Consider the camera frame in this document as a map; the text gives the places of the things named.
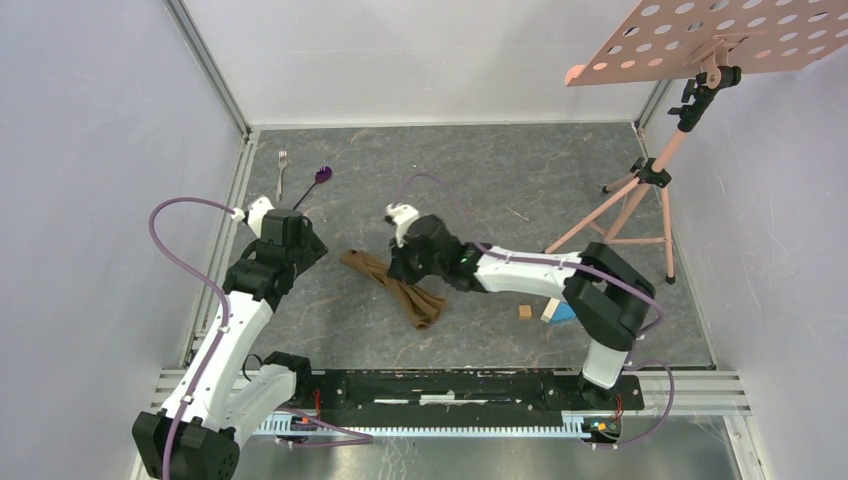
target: black tripod clamp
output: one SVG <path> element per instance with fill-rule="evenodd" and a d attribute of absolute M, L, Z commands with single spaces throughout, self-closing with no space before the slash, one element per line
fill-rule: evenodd
<path fill-rule="evenodd" d="M 681 132 L 688 133 L 695 128 L 695 125 L 701 120 L 701 116 L 704 115 L 704 112 L 710 106 L 719 90 L 739 84 L 742 80 L 742 69 L 740 67 L 719 66 L 718 75 L 721 78 L 713 88 L 707 86 L 707 75 L 708 72 L 701 72 L 694 79 L 686 82 L 686 87 L 683 89 L 683 98 L 681 99 L 684 105 L 668 111 L 669 115 L 680 117 L 680 121 L 677 123 L 677 129 Z M 695 102 L 691 105 L 686 105 L 692 97 L 695 97 Z"/>

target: round hole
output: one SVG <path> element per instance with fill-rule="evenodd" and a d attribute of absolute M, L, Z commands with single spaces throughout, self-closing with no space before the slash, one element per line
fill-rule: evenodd
<path fill-rule="evenodd" d="M 692 2 L 684 3 L 683 5 L 677 7 L 677 10 L 675 10 L 674 13 L 686 13 L 689 10 L 692 10 L 694 6 L 695 4 Z"/>
<path fill-rule="evenodd" d="M 642 16 L 643 17 L 650 17 L 651 15 L 657 13 L 659 11 L 659 9 L 660 9 L 659 5 L 651 5 L 650 7 L 647 7 L 644 10 L 642 10 Z"/>

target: wooden block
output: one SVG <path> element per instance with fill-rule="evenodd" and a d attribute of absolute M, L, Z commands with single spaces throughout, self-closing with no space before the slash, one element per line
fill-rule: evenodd
<path fill-rule="evenodd" d="M 519 305 L 518 318 L 521 320 L 530 320 L 533 318 L 533 308 L 530 305 Z"/>
<path fill-rule="evenodd" d="M 556 313 L 556 308 L 559 306 L 560 301 L 556 298 L 552 298 L 550 302 L 548 302 L 548 306 L 545 307 L 545 311 L 542 312 L 542 321 L 545 323 L 550 323 L 551 319 L 554 318 L 554 313 Z"/>

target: brown towel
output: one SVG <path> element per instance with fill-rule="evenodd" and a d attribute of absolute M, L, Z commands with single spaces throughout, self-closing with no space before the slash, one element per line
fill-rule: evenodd
<path fill-rule="evenodd" d="M 342 264 L 371 277 L 392 293 L 400 305 L 409 315 L 412 326 L 418 330 L 424 330 L 439 319 L 442 309 L 445 308 L 445 299 L 436 295 L 430 295 L 415 285 L 407 285 L 400 280 L 389 278 L 387 270 L 389 267 L 377 257 L 356 250 L 348 250 L 342 254 L 339 260 Z"/>

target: purple spoon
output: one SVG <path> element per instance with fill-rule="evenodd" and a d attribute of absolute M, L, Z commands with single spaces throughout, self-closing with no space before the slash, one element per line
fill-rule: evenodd
<path fill-rule="evenodd" d="M 299 207 L 300 204 L 303 203 L 303 200 L 306 198 L 307 195 L 309 195 L 309 192 L 311 192 L 312 189 L 315 188 L 315 185 L 326 182 L 332 176 L 333 169 L 330 167 L 321 167 L 317 172 L 315 172 L 315 181 L 312 182 L 312 186 L 309 187 L 309 190 L 307 190 L 306 193 L 304 193 L 303 196 L 300 197 L 300 200 L 298 200 L 297 203 L 294 204 L 292 210 L 297 210 L 297 207 Z"/>

